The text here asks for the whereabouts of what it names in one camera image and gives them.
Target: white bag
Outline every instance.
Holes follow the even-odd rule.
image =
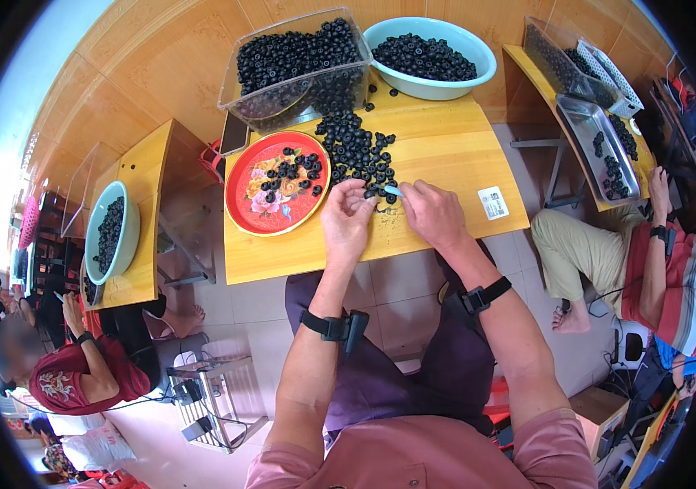
[[[65,456],[76,470],[108,470],[116,472],[124,465],[123,460],[136,459],[133,450],[111,424],[111,421],[83,435],[68,436],[61,440]]]
[[[83,435],[106,423],[106,418],[99,412],[85,416],[49,414],[47,417],[54,434],[58,436]]]

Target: white label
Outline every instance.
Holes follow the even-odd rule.
[[[479,198],[484,204],[484,212],[489,220],[504,218],[508,215],[508,207],[503,200],[503,194],[499,192],[499,187],[479,190]]]

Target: power adapter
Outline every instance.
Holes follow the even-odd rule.
[[[210,431],[212,431],[212,422],[209,421],[209,418],[204,416],[182,428],[182,435],[185,436],[187,441],[193,441],[199,436],[206,435]]]
[[[191,405],[201,400],[201,387],[195,379],[187,379],[174,386],[174,396],[180,406]]]

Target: smartphone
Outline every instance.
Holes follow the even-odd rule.
[[[233,113],[228,112],[223,127],[223,139],[220,141],[220,155],[228,156],[247,147],[250,128]]]

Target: cardboard box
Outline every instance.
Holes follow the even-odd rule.
[[[568,400],[582,423],[590,457],[593,463],[596,463],[600,460],[597,457],[597,448],[601,435],[623,424],[630,402],[623,396],[597,387],[588,387]]]

